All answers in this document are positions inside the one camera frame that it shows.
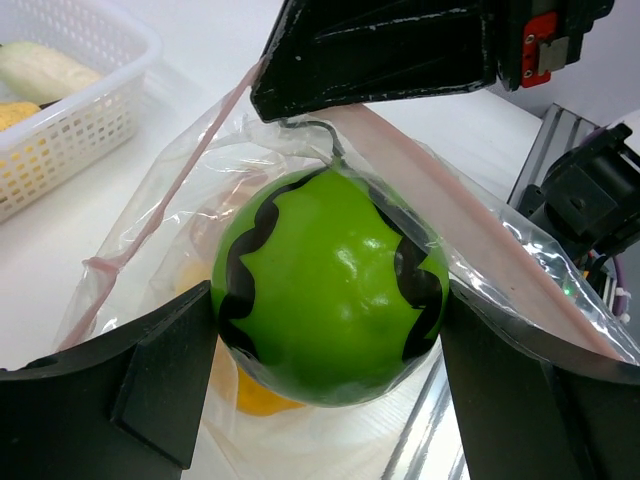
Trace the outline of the pale yellow fake pear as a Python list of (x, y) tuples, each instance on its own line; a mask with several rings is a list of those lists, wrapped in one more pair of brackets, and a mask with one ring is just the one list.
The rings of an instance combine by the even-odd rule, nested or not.
[(0, 104), (0, 131), (6, 131), (40, 111), (41, 108), (31, 102), (2, 102)]

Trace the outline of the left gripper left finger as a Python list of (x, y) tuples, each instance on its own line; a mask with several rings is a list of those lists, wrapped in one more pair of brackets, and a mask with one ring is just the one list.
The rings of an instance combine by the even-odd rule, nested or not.
[(180, 478), (217, 337), (203, 281), (108, 333), (2, 370), (2, 478)]

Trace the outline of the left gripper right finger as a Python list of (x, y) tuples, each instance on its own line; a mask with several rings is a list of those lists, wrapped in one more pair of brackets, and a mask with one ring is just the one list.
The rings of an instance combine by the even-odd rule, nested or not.
[(473, 479), (636, 479), (639, 369), (454, 287), (441, 330)]

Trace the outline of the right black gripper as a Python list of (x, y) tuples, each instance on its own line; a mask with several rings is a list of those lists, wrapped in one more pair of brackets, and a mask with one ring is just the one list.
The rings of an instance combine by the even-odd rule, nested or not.
[(580, 60), (584, 36), (613, 6), (286, 1), (251, 102), (262, 120), (275, 121), (334, 106), (471, 92), (493, 83), (496, 69), (507, 91), (536, 87)]

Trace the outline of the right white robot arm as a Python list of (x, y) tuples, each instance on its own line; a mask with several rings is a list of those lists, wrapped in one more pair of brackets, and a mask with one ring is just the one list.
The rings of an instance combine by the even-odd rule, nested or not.
[[(286, 1), (251, 101), (266, 121), (356, 103), (548, 82), (580, 58), (609, 1)], [(517, 196), (572, 259), (639, 238), (635, 127), (596, 131)]]

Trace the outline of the clear zip top bag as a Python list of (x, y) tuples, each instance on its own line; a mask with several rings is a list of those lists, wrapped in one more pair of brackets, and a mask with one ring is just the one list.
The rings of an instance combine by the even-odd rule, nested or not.
[(638, 477), (638, 344), (558, 241), (364, 106), (265, 123), (247, 90), (160, 154), (59, 331), (197, 289), (120, 429), (193, 402), (193, 479)]

